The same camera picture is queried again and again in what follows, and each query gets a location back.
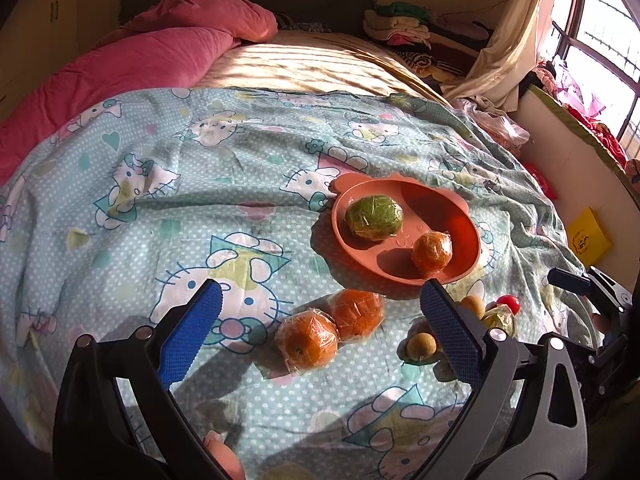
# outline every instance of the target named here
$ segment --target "plastic bag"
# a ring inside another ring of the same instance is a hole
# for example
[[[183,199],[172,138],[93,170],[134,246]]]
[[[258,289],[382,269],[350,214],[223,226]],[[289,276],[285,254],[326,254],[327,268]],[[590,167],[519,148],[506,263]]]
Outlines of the plastic bag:
[[[375,292],[346,288],[330,295],[326,302],[343,343],[370,337],[385,319],[385,298]]]
[[[453,257],[451,236],[439,231],[428,231],[418,238],[411,252],[411,260],[425,278],[444,269]]]
[[[518,126],[510,118],[489,114],[478,110],[478,105],[468,99],[453,99],[451,105],[463,110],[478,126],[487,132],[495,142],[500,144],[511,155],[518,158],[520,147],[529,140],[529,132]]]
[[[324,366],[338,353],[338,331],[329,317],[317,309],[287,317],[274,340],[292,374]]]
[[[366,240],[381,241],[402,227],[402,208],[386,195],[366,196],[347,208],[344,221],[352,234]]]

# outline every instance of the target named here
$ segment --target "small round fruit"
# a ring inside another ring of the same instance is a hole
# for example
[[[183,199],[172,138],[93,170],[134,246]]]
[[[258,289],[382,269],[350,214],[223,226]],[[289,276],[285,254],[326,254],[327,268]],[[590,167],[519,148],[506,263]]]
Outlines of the small round fruit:
[[[436,353],[436,339],[431,334],[420,332],[406,344],[406,354],[412,361],[424,361]]]
[[[482,319],[482,316],[484,316],[484,301],[482,301],[480,296],[465,296],[460,301],[460,305],[476,314],[478,319]]]
[[[331,362],[338,352],[338,331],[319,310],[305,310],[282,322],[275,342],[289,371],[301,374]]]
[[[444,269],[453,256],[451,237],[446,233],[429,231],[418,238],[411,259],[425,278]]]
[[[344,221],[352,234],[379,242],[402,227],[402,208],[386,195],[366,196],[347,208]]]
[[[375,292],[345,288],[331,295],[327,304],[342,342],[369,337],[385,319],[384,298]]]
[[[495,303],[502,303],[508,306],[514,316],[520,311],[520,300],[511,294],[500,296],[500,298],[495,300]]]

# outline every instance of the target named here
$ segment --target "yellow fruit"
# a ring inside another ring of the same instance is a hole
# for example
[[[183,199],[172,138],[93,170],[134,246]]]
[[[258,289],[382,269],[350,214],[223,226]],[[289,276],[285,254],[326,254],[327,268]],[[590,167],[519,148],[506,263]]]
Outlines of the yellow fruit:
[[[420,332],[406,344],[406,354],[412,361],[424,361],[436,353],[436,339],[431,334]]]
[[[484,301],[482,301],[480,296],[465,296],[460,301],[460,306],[468,308],[471,312],[476,314],[478,319],[482,319],[482,316],[484,316]]]

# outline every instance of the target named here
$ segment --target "yellow card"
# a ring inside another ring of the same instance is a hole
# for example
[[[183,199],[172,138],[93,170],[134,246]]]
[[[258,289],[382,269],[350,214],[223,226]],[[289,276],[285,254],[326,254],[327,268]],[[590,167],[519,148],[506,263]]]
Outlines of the yellow card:
[[[592,266],[611,248],[590,207],[569,224],[566,236],[569,247],[585,267]]]

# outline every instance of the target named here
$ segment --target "orange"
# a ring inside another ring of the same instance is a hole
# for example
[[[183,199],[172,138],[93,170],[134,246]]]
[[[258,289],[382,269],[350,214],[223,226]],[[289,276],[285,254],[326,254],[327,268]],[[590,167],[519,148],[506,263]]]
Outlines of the orange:
[[[429,231],[418,238],[411,259],[425,278],[444,269],[453,256],[451,237],[446,233]]]
[[[385,318],[384,299],[374,292],[345,288],[330,296],[327,303],[343,342],[369,337]]]
[[[319,310],[287,317],[278,328],[275,341],[291,373],[324,366],[338,352],[338,332]]]

